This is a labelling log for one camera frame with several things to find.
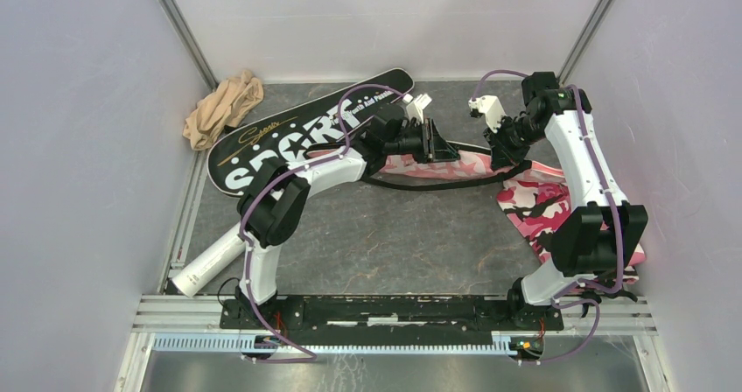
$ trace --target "gray mat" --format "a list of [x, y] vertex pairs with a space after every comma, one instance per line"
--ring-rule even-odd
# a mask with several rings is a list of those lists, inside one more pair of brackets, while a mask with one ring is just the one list
[[[290, 84], [265, 88], [265, 101], [246, 122], [270, 116], [345, 84]], [[469, 116], [474, 81], [419, 82], [425, 110], [448, 140], [486, 146], [483, 119]], [[523, 110], [520, 83], [491, 81], [483, 94], [497, 95], [509, 115]], [[543, 141], [529, 158], [558, 166]], [[517, 277], [538, 267], [526, 241], [500, 210], [501, 184], [442, 192], [401, 192], [362, 183], [341, 185], [312, 198], [294, 236], [283, 245], [278, 289], [286, 294], [505, 293]], [[189, 263], [239, 218], [237, 199], [206, 182], [196, 217]], [[202, 292], [214, 294], [229, 277], [242, 275], [232, 262]]]

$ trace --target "metal grate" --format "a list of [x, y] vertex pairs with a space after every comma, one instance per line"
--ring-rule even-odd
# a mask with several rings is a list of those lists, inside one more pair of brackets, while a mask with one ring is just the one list
[[[254, 334], [239, 333], [159, 333], [152, 350], [201, 353], [271, 353], [272, 348], [255, 345]], [[490, 354], [515, 355], [510, 337], [493, 335], [491, 345], [464, 346], [306, 346], [317, 354]], [[282, 346], [282, 353], [299, 351]]]
[[255, 348], [255, 335], [221, 333], [160, 333], [155, 351], [239, 352], [265, 351]]

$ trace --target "gray floor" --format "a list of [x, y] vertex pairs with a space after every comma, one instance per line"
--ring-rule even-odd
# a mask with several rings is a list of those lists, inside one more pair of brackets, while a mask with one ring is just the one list
[[[548, 337], [546, 357], [582, 339]], [[320, 356], [311, 364], [251, 364], [237, 353], [152, 353], [142, 390], [309, 391], [647, 391], [630, 337], [595, 338], [568, 360], [520, 367], [492, 355]]]
[[[265, 88], [265, 101], [246, 122], [331, 93], [344, 84], [292, 84]], [[476, 82], [421, 82], [425, 110], [448, 140], [486, 145], [484, 121], [468, 115], [466, 101]], [[520, 83], [488, 82], [483, 94], [498, 95], [514, 116], [523, 109]], [[544, 142], [530, 158], [558, 166]], [[283, 246], [278, 268], [282, 293], [394, 294], [505, 293], [534, 271], [538, 261], [495, 200], [500, 184], [443, 192], [399, 192], [362, 183], [339, 186], [314, 197], [294, 236]], [[209, 181], [201, 198], [186, 262], [208, 248], [238, 219], [237, 199]], [[240, 258], [202, 292], [214, 294], [229, 277], [240, 277]]]

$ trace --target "white tube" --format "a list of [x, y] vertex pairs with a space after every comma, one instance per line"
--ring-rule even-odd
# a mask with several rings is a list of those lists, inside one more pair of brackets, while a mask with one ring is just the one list
[[240, 223], [235, 224], [198, 258], [183, 268], [180, 274], [172, 278], [172, 283], [181, 293], [192, 298], [237, 256], [245, 252], [245, 243], [237, 236], [239, 229]]

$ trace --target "metal frame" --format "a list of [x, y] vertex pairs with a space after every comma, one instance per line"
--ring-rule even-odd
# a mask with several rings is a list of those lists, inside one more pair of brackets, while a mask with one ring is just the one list
[[[492, 299], [504, 299], [492, 296]], [[564, 297], [564, 303], [578, 297]], [[649, 390], [672, 390], [664, 370], [662, 348], [649, 304], [644, 297], [634, 303], [627, 298], [605, 301], [600, 306], [601, 321], [595, 335], [631, 336], [640, 356], [640, 364]], [[139, 391], [151, 351], [197, 351], [216, 353], [260, 352], [256, 336], [264, 330], [223, 330], [219, 328], [222, 307], [214, 296], [143, 296], [129, 336], [129, 345], [115, 385], [115, 392]], [[547, 336], [581, 336], [592, 327], [593, 319], [580, 318], [582, 308], [562, 310], [564, 330], [546, 332]], [[420, 346], [420, 347], [353, 347], [318, 346], [322, 354], [507, 354], [503, 341], [509, 337], [536, 336], [538, 332], [492, 332], [492, 346]]]
[[[218, 81], [214, 77], [214, 72], [208, 65], [175, 0], [159, 0], [159, 2], [183, 41], [186, 50], [191, 55], [193, 63], [198, 68], [204, 82], [211, 89], [216, 88]], [[559, 72], [561, 82], [565, 82], [570, 77], [612, 2], [613, 0], [598, 0], [596, 3]], [[162, 292], [167, 277], [173, 277], [185, 264], [201, 194], [207, 179], [206, 158], [207, 154], [204, 152], [199, 152], [194, 156], [180, 218], [171, 238], [170, 254], [164, 263], [161, 278], [163, 283], [160, 292]], [[575, 300], [575, 298], [563, 298], [565, 303], [570, 300]], [[663, 364], [662, 347], [647, 300], [640, 297], [639, 303], [635, 304], [627, 299], [616, 299], [603, 303], [600, 308], [603, 318], [601, 318], [596, 335], [632, 336], [639, 351], [640, 364], [649, 389], [652, 392], [671, 390], [669, 379], [664, 371], [666, 365]], [[580, 318], [581, 311], [581, 307], [578, 306], [563, 310], [565, 329], [561, 332], [546, 332], [546, 335], [579, 336], [587, 334], [592, 326], [593, 319], [589, 316], [588, 318]], [[216, 297], [196, 297], [193, 299], [181, 296], [157, 295], [142, 297], [114, 391], [135, 392], [141, 390], [151, 352], [153, 350], [167, 351], [168, 347], [165, 345], [174, 344], [174, 340], [184, 341], [182, 342], [183, 347], [196, 344], [194, 341], [203, 341], [199, 343], [200, 351], [234, 352], [235, 347], [247, 344], [246, 342], [240, 343], [239, 340], [249, 342], [249, 339], [256, 335], [268, 333], [264, 330], [222, 330], [219, 328], [220, 317], [221, 305]], [[493, 341], [496, 344], [498, 339], [501, 340], [507, 336], [537, 334], [538, 332], [493, 332]], [[171, 351], [178, 349], [176, 346], [170, 346]], [[327, 347], [321, 351], [330, 354], [362, 352], [433, 354], [436, 352], [428, 347], [414, 350]], [[487, 354], [492, 350], [472, 350], [470, 347], [460, 347], [444, 351], [447, 354], [470, 354], [472, 352]]]
[[214, 72], [208, 65], [208, 61], [206, 57], [204, 57], [204, 53], [201, 51], [199, 44], [196, 42], [196, 38], [193, 36], [191, 29], [188, 27], [188, 23], [183, 17], [183, 13], [180, 12], [180, 8], [175, 3], [175, 0], [159, 0], [159, 2], [160, 4], [162, 4], [163, 10], [165, 14], [167, 14], [167, 17], [170, 19], [173, 27], [175, 27], [175, 32], [178, 33], [178, 36], [180, 36], [180, 40], [183, 41], [185, 49], [187, 49], [188, 53], [191, 55], [193, 64], [196, 66], [196, 68], [199, 69], [201, 77], [204, 79], [209, 88], [214, 90], [218, 84], [218, 81], [214, 77]]
[[154, 333], [132, 332], [129, 335], [129, 344], [123, 355], [114, 392], [138, 392], [142, 389], [144, 374], [147, 371], [154, 343]]
[[659, 337], [637, 335], [633, 337], [633, 342], [636, 345], [636, 351], [639, 353], [641, 369], [644, 371], [644, 378], [647, 380], [649, 391], [669, 392], [673, 390], [665, 371], [667, 360], [662, 351], [662, 343], [659, 341]]
[[582, 57], [582, 54], [585, 52], [585, 48], [592, 40], [592, 36], [598, 29], [600, 22], [602, 22], [603, 18], [606, 16], [606, 12], [611, 7], [612, 2], [613, 0], [598, 0], [598, 3], [595, 4], [592, 13], [590, 13], [587, 22], [585, 22], [582, 31], [577, 37], [575, 45], [572, 47], [569, 55], [567, 55], [567, 60], [559, 71], [559, 82], [565, 83], [567, 79], [570, 78], [570, 74], [574, 70], [580, 57]]

